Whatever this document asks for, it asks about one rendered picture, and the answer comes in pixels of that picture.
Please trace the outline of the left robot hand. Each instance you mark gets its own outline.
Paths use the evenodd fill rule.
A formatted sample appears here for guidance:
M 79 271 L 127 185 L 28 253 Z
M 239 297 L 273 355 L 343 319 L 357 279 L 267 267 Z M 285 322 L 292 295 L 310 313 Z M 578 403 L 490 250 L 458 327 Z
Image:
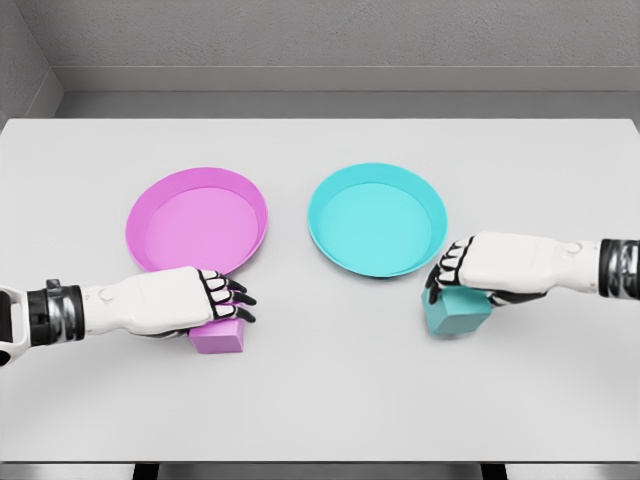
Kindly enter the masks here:
M 124 328 L 146 337 L 180 335 L 210 322 L 254 323 L 257 301 L 246 287 L 215 270 L 181 267 L 124 281 Z

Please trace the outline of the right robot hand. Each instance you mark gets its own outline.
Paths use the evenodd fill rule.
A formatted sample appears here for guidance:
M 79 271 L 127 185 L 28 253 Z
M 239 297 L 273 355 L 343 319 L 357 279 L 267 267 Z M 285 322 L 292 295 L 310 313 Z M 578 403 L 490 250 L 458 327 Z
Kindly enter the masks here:
M 486 292 L 494 307 L 541 299 L 556 285 L 553 256 L 558 246 L 548 238 L 496 232 L 458 240 L 427 277 L 428 303 L 457 286 Z

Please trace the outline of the pink block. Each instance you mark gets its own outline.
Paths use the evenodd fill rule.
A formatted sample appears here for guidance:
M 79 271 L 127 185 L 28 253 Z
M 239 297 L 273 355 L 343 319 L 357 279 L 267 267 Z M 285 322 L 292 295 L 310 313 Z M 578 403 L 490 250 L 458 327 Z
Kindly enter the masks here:
M 209 322 L 189 331 L 189 340 L 200 354 L 240 353 L 244 350 L 244 321 Z

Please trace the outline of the cyan block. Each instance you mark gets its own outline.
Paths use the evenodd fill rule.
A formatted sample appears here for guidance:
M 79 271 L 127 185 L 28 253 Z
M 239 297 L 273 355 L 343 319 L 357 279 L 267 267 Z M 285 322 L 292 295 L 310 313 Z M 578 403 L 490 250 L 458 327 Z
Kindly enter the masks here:
M 464 286 L 445 287 L 431 304 L 430 289 L 421 295 L 429 333 L 459 336 L 473 333 L 491 315 L 493 307 L 485 291 Z

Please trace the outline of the pink plate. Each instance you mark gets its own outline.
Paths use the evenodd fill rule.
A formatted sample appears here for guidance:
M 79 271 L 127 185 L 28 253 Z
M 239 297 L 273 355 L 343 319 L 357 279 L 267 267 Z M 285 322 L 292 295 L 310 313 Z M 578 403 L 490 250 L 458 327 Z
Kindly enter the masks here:
M 228 274 L 258 250 L 267 226 L 266 200 L 251 180 L 200 167 L 146 189 L 129 212 L 125 240 L 147 272 L 193 266 Z

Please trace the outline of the cyan plate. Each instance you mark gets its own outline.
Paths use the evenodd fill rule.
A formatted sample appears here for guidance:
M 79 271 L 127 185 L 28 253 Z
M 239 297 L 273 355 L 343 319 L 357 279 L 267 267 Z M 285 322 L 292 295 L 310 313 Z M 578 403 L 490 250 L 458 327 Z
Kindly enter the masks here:
M 422 268 L 441 250 L 449 226 L 431 184 L 385 163 L 356 164 L 329 175 L 311 196 L 307 222 L 329 260 L 375 278 Z

